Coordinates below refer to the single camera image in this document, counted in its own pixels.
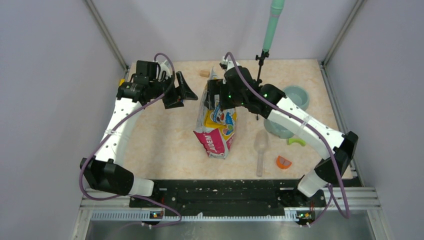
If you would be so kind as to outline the pink pet food bag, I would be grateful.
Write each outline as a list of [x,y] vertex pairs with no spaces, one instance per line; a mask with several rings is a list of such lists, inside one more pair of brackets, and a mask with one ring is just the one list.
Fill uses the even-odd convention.
[[[208,80],[220,79],[210,70]],[[208,109],[207,82],[200,100],[196,127],[193,131],[210,158],[225,159],[230,152],[237,125],[237,112],[234,108]]]

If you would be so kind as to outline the clear plastic scoop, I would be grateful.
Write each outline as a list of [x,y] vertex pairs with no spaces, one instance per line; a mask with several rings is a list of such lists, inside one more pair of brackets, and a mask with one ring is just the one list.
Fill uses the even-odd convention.
[[257,152],[256,176],[261,177],[263,175],[265,152],[269,147],[269,135],[266,130],[260,130],[256,134],[253,147]]

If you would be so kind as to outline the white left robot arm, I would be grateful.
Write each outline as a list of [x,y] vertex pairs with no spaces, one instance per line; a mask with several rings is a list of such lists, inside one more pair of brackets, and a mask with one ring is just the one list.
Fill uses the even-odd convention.
[[136,177],[124,168],[125,151],[136,121],[142,111],[162,101],[165,109],[184,106],[185,100],[196,101],[181,71],[169,60],[143,61],[117,89],[114,109],[99,147],[80,163],[88,185],[98,191],[118,196],[139,195],[149,207],[160,202],[160,193],[150,179]]

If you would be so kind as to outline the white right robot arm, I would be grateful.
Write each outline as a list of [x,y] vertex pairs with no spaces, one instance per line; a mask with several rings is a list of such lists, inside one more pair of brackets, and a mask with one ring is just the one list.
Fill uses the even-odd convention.
[[241,66],[227,53],[220,67],[222,79],[210,79],[208,103],[204,107],[222,111],[245,108],[283,127],[305,141],[321,157],[320,162],[297,184],[293,200],[299,206],[307,206],[314,194],[328,184],[341,183],[356,151],[359,137],[332,129],[321,123],[296,105],[289,96],[272,84],[263,84],[252,78],[249,70]]

